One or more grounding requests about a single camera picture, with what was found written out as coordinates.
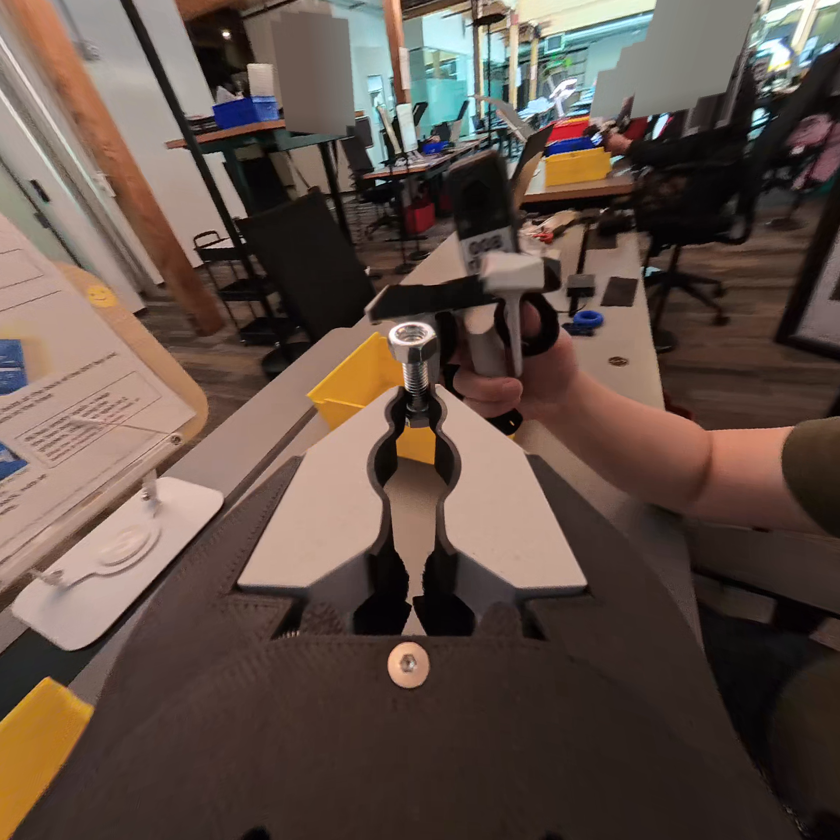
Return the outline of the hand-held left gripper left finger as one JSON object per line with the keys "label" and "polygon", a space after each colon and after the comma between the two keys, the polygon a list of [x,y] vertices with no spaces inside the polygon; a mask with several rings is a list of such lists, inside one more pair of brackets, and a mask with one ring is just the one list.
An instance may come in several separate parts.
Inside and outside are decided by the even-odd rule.
{"label": "hand-held left gripper left finger", "polygon": [[407,396],[394,387],[310,447],[238,578],[245,592],[330,605],[357,634],[400,634],[412,611],[385,485]]}

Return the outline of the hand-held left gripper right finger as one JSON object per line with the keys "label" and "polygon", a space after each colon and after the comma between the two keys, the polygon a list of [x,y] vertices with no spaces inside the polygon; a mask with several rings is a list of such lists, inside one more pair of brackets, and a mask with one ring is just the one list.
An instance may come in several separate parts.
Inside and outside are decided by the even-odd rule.
{"label": "hand-held left gripper right finger", "polygon": [[581,595],[585,574],[525,452],[443,386],[429,400],[444,482],[414,612],[426,634],[472,634],[492,606]]}

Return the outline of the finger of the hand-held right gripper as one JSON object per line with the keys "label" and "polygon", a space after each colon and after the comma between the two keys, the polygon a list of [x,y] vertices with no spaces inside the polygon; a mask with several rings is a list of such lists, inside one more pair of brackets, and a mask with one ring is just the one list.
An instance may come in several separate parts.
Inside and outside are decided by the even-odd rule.
{"label": "finger of the hand-held right gripper", "polygon": [[485,288],[477,275],[467,275],[439,284],[400,284],[384,288],[364,308],[372,324],[435,318],[456,320],[458,313],[490,306],[495,310],[501,298]]}
{"label": "finger of the hand-held right gripper", "polygon": [[485,293],[551,293],[562,285],[560,263],[526,253],[487,253],[480,261],[480,283]]}

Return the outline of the steel hex nut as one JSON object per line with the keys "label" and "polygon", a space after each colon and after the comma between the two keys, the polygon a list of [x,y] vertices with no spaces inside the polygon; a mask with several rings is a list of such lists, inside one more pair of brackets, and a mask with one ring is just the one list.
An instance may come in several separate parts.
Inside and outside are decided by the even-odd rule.
{"label": "steel hex nut", "polygon": [[432,360],[439,351],[435,329],[423,321],[401,322],[387,334],[394,360],[399,364],[420,364]]}

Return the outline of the steel hex bolt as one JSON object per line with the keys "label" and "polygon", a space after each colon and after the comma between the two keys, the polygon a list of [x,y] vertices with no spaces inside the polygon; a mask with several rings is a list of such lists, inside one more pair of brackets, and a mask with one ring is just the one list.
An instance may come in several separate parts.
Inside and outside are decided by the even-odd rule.
{"label": "steel hex bolt", "polygon": [[402,362],[401,365],[406,392],[405,425],[410,428],[429,427],[429,404],[432,398],[429,360]]}

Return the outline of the yellow plastic bin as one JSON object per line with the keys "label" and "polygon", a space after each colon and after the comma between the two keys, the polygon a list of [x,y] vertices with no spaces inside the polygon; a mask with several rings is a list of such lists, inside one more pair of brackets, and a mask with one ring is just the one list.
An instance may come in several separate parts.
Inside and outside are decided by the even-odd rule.
{"label": "yellow plastic bin", "polygon": [[50,677],[1,721],[1,838],[10,838],[64,766],[93,706]]}
{"label": "yellow plastic bin", "polygon": [[362,442],[385,439],[389,418],[383,409],[392,391],[404,385],[403,367],[394,360],[386,336],[375,332],[321,380],[308,394],[318,413],[333,431],[350,424],[362,430]]}

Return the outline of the person's right forearm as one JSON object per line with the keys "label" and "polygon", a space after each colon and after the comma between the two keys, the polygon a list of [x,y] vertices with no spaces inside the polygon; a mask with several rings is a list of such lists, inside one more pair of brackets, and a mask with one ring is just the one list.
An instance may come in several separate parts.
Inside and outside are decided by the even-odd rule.
{"label": "person's right forearm", "polygon": [[838,417],[709,430],[578,372],[555,436],[615,488],[688,518],[838,538]]}

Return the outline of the person's right hand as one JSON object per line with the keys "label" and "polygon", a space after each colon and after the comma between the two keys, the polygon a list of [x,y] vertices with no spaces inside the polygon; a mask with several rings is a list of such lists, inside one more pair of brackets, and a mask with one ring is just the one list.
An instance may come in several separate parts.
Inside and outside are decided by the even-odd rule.
{"label": "person's right hand", "polygon": [[553,434],[564,432],[566,397],[579,372],[572,339],[565,330],[549,350],[524,358],[518,378],[479,374],[465,342],[458,347],[455,362],[455,389],[480,416],[491,419],[517,411],[523,419],[539,422]]}

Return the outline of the white board stand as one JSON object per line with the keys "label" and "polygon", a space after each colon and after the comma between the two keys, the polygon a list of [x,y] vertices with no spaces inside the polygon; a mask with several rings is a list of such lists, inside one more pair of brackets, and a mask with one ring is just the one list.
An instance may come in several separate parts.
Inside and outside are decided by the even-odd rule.
{"label": "white board stand", "polygon": [[224,494],[148,474],[141,489],[34,579],[13,616],[67,652],[104,636],[218,514]]}

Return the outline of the black office chair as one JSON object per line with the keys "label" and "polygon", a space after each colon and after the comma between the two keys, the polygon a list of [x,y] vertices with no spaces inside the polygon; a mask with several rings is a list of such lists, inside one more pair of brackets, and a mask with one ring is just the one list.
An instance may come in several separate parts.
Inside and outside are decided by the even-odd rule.
{"label": "black office chair", "polygon": [[635,222],[648,236],[644,285],[657,354],[672,352],[678,345],[677,337],[662,325],[673,291],[682,291],[711,310],[714,326],[729,324],[720,303],[727,289],[719,280],[682,270],[682,252],[702,245],[741,246],[749,240],[772,164],[781,161],[782,150],[800,122],[828,98],[838,63],[837,47],[820,56],[752,143],[730,143],[712,156],[699,157],[697,135],[689,157],[671,166],[650,166],[645,180],[637,183]]}

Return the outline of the black utility cart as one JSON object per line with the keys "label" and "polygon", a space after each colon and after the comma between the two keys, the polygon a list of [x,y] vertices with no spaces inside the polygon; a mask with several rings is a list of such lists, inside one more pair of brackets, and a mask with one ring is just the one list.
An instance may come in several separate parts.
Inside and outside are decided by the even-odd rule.
{"label": "black utility cart", "polygon": [[231,240],[215,230],[195,235],[193,247],[241,343],[268,347],[289,339],[293,324],[256,258],[249,257],[247,269]]}

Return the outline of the wooden top standing desk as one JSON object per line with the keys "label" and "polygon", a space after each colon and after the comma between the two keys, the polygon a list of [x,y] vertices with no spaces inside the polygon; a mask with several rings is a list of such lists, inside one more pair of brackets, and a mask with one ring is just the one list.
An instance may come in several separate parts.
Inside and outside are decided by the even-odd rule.
{"label": "wooden top standing desk", "polygon": [[226,171],[247,215],[258,212],[254,204],[254,195],[245,179],[241,161],[236,156],[236,150],[255,146],[263,151],[288,153],[294,150],[315,146],[320,152],[322,168],[327,176],[329,194],[332,198],[334,212],[339,227],[351,245],[354,245],[350,226],[344,212],[341,191],[339,188],[337,164],[333,152],[337,151],[337,142],[354,136],[354,126],[346,128],[345,134],[318,134],[292,132],[286,127],[283,119],[274,121],[253,122],[230,129],[217,129],[195,135],[189,128],[189,123],[183,120],[182,136],[165,142],[168,150],[188,150],[200,152],[206,157],[210,154],[222,154],[226,164]]}

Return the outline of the instruction sheet board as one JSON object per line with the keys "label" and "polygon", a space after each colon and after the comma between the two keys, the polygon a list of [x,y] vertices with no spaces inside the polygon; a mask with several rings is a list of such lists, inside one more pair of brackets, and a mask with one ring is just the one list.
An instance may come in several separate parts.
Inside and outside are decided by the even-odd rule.
{"label": "instruction sheet board", "polygon": [[1,236],[5,591],[203,430],[207,398],[102,280]]}

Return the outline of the framed marker sign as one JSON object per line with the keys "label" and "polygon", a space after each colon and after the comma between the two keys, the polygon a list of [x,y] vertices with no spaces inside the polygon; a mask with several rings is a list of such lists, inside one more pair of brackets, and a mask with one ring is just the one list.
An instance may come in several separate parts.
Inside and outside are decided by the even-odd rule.
{"label": "framed marker sign", "polygon": [[773,340],[839,361],[839,182],[823,206]]}

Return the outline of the wooden post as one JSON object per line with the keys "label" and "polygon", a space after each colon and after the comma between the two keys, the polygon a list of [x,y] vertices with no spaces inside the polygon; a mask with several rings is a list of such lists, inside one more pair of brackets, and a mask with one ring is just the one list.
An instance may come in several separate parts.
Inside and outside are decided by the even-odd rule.
{"label": "wooden post", "polygon": [[2,6],[107,176],[122,215],[186,320],[198,335],[217,333],[224,321],[215,299],[195,274],[57,11],[47,1],[11,1]]}

